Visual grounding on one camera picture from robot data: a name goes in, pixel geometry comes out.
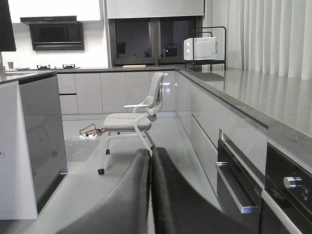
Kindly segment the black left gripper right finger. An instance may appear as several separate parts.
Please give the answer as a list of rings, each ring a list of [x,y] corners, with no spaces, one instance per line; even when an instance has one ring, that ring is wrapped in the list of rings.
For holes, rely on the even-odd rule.
[[[165,148],[152,156],[152,207],[157,234],[244,234],[246,228],[203,198]]]

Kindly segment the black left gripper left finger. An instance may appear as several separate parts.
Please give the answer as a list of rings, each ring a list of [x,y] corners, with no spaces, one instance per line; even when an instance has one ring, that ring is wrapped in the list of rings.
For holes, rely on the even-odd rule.
[[[146,234],[151,157],[139,149],[119,183],[95,208],[59,234]]]

